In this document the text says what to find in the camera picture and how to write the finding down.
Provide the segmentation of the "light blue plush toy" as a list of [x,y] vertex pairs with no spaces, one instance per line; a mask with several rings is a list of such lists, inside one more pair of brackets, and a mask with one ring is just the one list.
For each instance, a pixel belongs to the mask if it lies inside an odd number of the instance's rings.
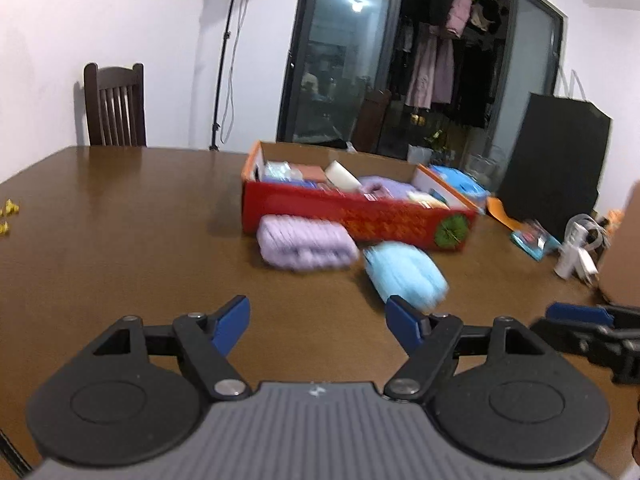
[[399,296],[420,311],[434,310],[449,286],[438,266],[416,246],[384,242],[366,248],[364,268],[383,302]]

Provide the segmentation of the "white foam cylinder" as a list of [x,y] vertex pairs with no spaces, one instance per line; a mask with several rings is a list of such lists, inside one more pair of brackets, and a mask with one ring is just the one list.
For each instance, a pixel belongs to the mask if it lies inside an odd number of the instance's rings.
[[337,160],[326,167],[324,174],[329,184],[341,192],[357,193],[360,191],[360,181]]

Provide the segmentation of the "yellow white plush sheep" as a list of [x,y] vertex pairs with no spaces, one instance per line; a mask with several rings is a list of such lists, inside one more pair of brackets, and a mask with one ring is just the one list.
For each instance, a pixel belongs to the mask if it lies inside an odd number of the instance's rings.
[[407,198],[408,200],[410,200],[410,202],[419,204],[425,208],[430,208],[430,209],[448,209],[449,208],[449,206],[443,200],[439,200],[435,196],[428,193],[423,193],[418,191],[409,191],[407,193]]

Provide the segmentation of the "purple knitted cloth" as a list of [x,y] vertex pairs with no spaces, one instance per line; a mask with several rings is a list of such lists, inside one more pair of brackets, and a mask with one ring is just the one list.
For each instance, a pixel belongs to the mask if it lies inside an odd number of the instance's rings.
[[358,192],[375,198],[389,198],[390,200],[408,200],[410,192],[416,192],[416,188],[407,182],[399,182],[393,179],[367,176],[360,180]]

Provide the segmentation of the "blue tissue box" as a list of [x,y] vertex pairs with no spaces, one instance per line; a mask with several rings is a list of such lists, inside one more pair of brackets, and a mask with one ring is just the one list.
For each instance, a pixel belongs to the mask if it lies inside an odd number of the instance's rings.
[[341,192],[341,189],[331,182],[316,182],[303,180],[299,183],[302,188],[311,188],[312,190],[320,190],[323,192]]

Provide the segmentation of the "white spray bottle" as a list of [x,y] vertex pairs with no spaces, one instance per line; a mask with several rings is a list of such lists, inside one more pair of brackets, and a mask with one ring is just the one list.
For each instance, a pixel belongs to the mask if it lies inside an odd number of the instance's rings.
[[568,280],[574,273],[579,260],[579,251],[585,245],[587,236],[587,229],[576,221],[568,227],[560,249],[560,258],[554,268],[555,274],[562,280]]

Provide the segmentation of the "teal packaged snack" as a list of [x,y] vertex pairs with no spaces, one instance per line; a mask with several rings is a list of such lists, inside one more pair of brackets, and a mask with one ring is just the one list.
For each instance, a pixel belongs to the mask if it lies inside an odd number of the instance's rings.
[[511,233],[511,240],[536,261],[561,247],[561,243],[537,221],[524,222],[519,229]]

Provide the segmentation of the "purple satin bow cloth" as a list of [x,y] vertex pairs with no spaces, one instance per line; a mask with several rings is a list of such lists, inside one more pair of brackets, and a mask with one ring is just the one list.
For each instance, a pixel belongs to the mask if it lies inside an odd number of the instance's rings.
[[256,233],[265,263],[282,270],[309,272],[347,268],[360,251],[339,223],[293,216],[263,216]]

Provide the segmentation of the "red cardboard box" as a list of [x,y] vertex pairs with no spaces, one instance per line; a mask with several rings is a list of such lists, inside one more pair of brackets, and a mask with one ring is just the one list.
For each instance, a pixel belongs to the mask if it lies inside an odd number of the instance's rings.
[[[441,197],[444,208],[428,208],[413,200],[374,197],[358,191],[305,188],[266,180],[270,162],[328,168],[340,164],[354,177],[384,177],[407,183],[429,196]],[[263,216],[302,217],[341,224],[358,242],[394,240],[427,250],[460,250],[471,234],[478,208],[438,173],[423,165],[367,153],[349,153],[309,144],[257,142],[241,172],[242,229],[257,232]]]

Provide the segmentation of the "black shopping bag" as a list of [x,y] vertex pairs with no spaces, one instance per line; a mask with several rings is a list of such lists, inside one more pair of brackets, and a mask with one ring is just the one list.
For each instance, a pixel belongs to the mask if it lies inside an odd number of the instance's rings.
[[590,102],[532,94],[498,187],[506,215],[563,238],[570,218],[593,211],[610,129]]

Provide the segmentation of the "blue tissue pack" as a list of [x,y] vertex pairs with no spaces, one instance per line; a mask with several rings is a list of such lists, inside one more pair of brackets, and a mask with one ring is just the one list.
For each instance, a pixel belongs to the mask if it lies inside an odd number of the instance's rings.
[[478,209],[486,208],[489,192],[478,184],[472,177],[459,169],[445,166],[431,166],[438,176],[470,200]]

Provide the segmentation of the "clear glass cup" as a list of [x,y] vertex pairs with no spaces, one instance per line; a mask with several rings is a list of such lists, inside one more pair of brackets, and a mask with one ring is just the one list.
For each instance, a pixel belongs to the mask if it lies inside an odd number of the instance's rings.
[[486,191],[494,192],[505,159],[504,151],[494,145],[487,155],[472,153],[466,156],[463,171]]

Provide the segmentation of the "yellow flower bits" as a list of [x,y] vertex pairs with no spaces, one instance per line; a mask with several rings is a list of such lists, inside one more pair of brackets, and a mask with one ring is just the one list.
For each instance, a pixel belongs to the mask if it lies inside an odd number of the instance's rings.
[[4,205],[0,209],[0,235],[5,236],[10,232],[10,225],[8,218],[15,216],[20,212],[20,206],[14,203],[13,200],[6,200]]

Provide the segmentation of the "dark wooden chair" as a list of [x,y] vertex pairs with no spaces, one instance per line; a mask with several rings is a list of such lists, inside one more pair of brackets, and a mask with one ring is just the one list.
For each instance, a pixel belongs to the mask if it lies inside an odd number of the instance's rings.
[[146,145],[144,66],[84,68],[84,95],[91,146]]

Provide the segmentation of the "black sliding door frame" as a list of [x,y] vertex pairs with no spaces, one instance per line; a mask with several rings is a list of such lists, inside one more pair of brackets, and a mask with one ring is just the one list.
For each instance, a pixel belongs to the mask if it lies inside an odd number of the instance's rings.
[[299,0],[277,137],[504,169],[563,25],[542,0]]

